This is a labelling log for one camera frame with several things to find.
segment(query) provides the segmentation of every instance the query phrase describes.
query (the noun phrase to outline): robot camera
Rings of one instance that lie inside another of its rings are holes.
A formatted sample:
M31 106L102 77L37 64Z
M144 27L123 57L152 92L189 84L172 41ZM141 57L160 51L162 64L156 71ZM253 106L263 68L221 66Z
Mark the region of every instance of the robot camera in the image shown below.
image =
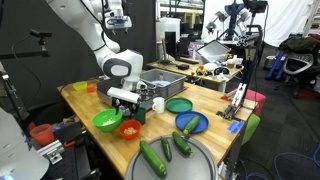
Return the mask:
M52 33L48 32L48 31L40 31L40 30L31 29L30 35L38 37L38 38L45 38L45 37L51 37Z
M264 13L268 5L268 1L244 0L243 2L251 13Z

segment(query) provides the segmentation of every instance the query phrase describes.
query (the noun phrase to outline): monitor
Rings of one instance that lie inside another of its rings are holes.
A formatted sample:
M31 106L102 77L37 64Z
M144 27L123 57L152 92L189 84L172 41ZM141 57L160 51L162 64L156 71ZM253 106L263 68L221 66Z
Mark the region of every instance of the monitor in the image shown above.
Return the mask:
M189 34L189 32L190 32L189 23L181 23L180 34Z
M173 58L177 57L176 32L165 32L167 54Z
M193 31L202 31L203 24L194 24Z

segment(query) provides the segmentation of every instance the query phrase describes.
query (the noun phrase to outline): black wall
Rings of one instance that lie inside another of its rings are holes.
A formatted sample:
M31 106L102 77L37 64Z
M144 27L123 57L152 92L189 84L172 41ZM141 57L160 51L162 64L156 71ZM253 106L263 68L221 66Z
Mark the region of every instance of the black wall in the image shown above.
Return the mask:
M145 64L154 61L155 50L155 2L150 0L131 0L128 8L132 16L133 28L129 34L118 32L117 36L107 33L116 40L121 51L133 49L144 57ZM86 80L102 75L94 54L82 37L69 28L47 5L45 0L6 0L0 28L0 54L11 53L13 43L23 39L30 29L43 29L53 33L46 39L46 47L51 57L21 58L41 81L41 90L31 103L38 107L60 101L57 86ZM36 38L18 44L17 53L38 51ZM17 60L2 60L5 70L16 86L22 100L26 103L35 94L36 79Z

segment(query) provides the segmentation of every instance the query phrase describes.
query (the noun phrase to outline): green bowl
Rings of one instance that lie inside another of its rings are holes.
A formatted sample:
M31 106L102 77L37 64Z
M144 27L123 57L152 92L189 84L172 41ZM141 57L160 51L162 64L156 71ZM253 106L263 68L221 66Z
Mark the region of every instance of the green bowl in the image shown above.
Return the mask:
M107 109L96 114L92 119L92 124L103 132L112 132L120 126L121 119L121 110L116 115L115 109Z

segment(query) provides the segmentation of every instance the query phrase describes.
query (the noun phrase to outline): gray plastic tub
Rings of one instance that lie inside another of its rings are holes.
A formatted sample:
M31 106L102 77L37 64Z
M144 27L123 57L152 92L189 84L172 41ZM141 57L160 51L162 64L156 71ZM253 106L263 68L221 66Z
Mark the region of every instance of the gray plastic tub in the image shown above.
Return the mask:
M157 95L165 99L183 91L185 78L186 76L184 75L164 71L161 69L152 69L143 72L140 75L140 79L143 82L145 82L148 86L156 87Z

